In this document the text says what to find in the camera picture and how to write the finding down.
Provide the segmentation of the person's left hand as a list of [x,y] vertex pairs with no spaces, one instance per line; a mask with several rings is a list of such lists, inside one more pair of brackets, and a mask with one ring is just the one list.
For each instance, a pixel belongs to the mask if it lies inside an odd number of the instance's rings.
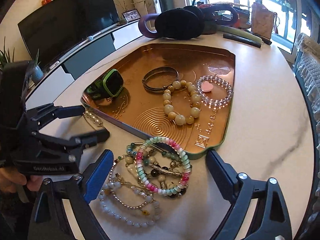
[[29,179],[25,175],[18,172],[15,167],[0,168],[0,188],[4,193],[15,193],[17,185],[26,185],[30,191],[38,191],[43,181],[42,176],[30,176]]

